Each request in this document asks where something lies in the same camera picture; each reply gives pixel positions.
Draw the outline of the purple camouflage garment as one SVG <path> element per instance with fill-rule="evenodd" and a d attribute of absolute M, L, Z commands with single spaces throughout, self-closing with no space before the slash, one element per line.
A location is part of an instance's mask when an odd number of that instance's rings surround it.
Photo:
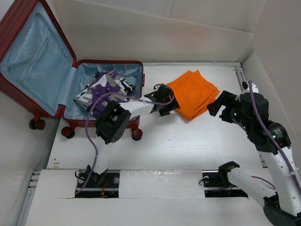
<path fill-rule="evenodd" d="M 127 79 L 121 76 L 114 69 L 105 72 L 97 72 L 91 84 L 86 87 L 74 98 L 75 103 L 80 107 L 91 110 L 95 101 L 102 95 L 112 92 L 112 94 L 102 98 L 92 111 L 94 117 L 99 117 L 107 106 L 108 102 L 114 100 L 118 103 L 126 102 L 126 96 L 134 96 L 136 94 L 135 86 L 130 84 Z"/>

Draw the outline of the red hard-shell suitcase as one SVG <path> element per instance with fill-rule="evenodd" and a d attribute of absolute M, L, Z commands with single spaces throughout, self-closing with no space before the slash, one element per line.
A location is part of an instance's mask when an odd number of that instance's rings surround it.
<path fill-rule="evenodd" d="M 114 69 L 141 97 L 139 61 L 77 60 L 51 8 L 44 0 L 15 0 L 0 22 L 0 89 L 33 114 L 29 126 L 42 130 L 44 118 L 63 118 L 61 134 L 95 124 L 74 98 L 97 72 Z"/>

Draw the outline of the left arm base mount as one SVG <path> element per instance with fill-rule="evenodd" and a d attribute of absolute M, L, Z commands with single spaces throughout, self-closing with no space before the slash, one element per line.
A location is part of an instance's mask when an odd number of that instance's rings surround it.
<path fill-rule="evenodd" d="M 104 181 L 99 185 L 90 179 L 85 188 L 77 194 L 84 185 L 84 181 L 78 178 L 75 198 L 119 198 L 119 181 L 119 171 L 107 172 Z"/>

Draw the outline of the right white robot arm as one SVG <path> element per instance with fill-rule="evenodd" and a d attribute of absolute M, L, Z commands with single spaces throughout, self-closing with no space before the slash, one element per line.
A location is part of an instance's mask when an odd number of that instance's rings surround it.
<path fill-rule="evenodd" d="M 234 161 L 219 166 L 219 183 L 237 186 L 252 197 L 272 225 L 299 226 L 301 180 L 285 128 L 269 120 L 268 100 L 259 93 L 245 92 L 238 96 L 223 91 L 208 105 L 209 114 L 215 116 L 222 106 L 225 108 L 219 117 L 222 121 L 237 124 L 246 132 L 267 164 L 276 189 L 265 187 Z"/>

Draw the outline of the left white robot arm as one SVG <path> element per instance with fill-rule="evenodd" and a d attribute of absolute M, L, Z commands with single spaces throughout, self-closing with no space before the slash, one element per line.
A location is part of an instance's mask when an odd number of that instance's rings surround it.
<path fill-rule="evenodd" d="M 119 94 L 117 92 L 109 92 L 100 96 L 93 104 L 88 118 L 98 102 L 104 100 L 110 94 L 130 99 L 129 102 L 118 103 L 115 100 L 109 101 L 96 118 L 95 133 L 100 138 L 100 144 L 96 145 L 91 139 L 87 126 L 85 126 L 86 136 L 95 149 L 95 157 L 92 166 L 87 167 L 87 178 L 85 182 L 90 182 L 93 186 L 101 186 L 104 183 L 105 175 L 103 174 L 108 168 L 108 158 L 112 149 L 112 144 L 116 143 L 123 136 L 125 129 L 131 119 L 159 112 L 160 116 L 169 115 L 171 111 L 180 109 L 180 105 L 175 97 L 174 91 L 165 84 L 158 84 L 155 90 L 141 98 L 135 98 Z"/>

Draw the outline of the orange garment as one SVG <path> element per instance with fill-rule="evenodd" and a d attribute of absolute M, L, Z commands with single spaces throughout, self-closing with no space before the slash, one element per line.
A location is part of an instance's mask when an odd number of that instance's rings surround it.
<path fill-rule="evenodd" d="M 180 106 L 176 111 L 188 121 L 206 112 L 207 106 L 214 102 L 220 93 L 198 70 L 187 71 L 167 86 L 173 90 Z"/>

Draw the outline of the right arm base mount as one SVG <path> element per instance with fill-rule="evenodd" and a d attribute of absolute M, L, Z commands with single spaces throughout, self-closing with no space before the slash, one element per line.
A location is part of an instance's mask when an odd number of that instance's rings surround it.
<path fill-rule="evenodd" d="M 218 173 L 218 170 L 202 171 L 202 179 L 199 185 L 203 187 L 206 198 L 248 198 L 248 195 L 240 188 L 224 182 Z"/>

